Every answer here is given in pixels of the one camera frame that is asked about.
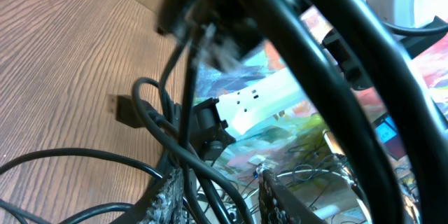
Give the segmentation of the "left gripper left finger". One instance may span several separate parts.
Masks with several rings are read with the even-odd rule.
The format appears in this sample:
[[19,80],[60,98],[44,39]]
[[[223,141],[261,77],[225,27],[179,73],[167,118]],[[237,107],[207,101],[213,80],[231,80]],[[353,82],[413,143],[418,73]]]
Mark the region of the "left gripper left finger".
[[111,224],[170,224],[181,222],[183,172],[173,169],[147,189],[141,199]]

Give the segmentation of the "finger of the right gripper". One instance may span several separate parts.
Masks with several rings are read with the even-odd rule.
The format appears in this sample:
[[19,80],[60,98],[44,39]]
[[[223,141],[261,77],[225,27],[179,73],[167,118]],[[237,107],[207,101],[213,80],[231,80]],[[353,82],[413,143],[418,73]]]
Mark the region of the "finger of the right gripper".
[[234,71],[260,50],[263,35],[244,0],[198,0],[195,21],[199,60],[218,71]]
[[161,0],[155,31],[161,36],[174,36],[178,41],[189,37],[191,9],[197,0]]

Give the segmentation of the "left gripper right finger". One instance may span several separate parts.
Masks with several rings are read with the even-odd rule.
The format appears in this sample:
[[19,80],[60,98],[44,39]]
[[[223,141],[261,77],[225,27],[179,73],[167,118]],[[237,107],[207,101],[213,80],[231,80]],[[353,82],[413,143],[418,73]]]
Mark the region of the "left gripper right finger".
[[258,168],[259,209],[263,224],[325,224],[268,168]]

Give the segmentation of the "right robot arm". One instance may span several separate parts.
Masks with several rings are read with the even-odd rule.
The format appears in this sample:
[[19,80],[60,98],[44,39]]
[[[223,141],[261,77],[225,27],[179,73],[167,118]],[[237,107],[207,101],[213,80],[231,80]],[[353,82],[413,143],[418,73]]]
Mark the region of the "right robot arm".
[[[328,46],[330,54],[340,66],[365,52],[364,45],[356,45],[355,40],[364,43],[375,42],[379,35],[368,31],[365,26],[366,15],[361,13],[361,3],[358,0],[286,0],[294,9],[303,12],[311,5],[328,15],[336,23],[338,31],[337,42]],[[389,30],[408,39],[412,36],[429,37],[447,31],[446,26],[437,26],[435,16],[426,12],[426,0],[366,0],[373,12],[380,18]],[[186,15],[197,0],[163,0],[158,29],[166,34],[179,36],[186,25]],[[209,63],[219,71],[231,69],[237,62],[251,55],[261,41],[260,32],[256,26],[238,14],[240,0],[212,0],[210,11],[219,12],[223,23],[218,28],[218,38],[207,48],[205,53]],[[391,81],[392,86],[383,89],[383,96],[391,98],[394,94],[409,93],[411,111],[405,119],[409,125],[406,139],[415,139],[418,127],[428,127],[431,117],[423,114],[430,104],[422,104],[417,100],[417,91],[410,86],[410,74],[400,69],[391,60],[377,60],[381,68],[381,76]],[[300,89],[289,71],[281,71],[261,82],[263,94],[260,101],[243,98],[238,101],[237,108],[232,108],[233,96],[225,96],[219,104],[219,111],[230,124],[230,133],[239,136],[252,126],[266,119],[273,113],[294,105],[299,100]]]

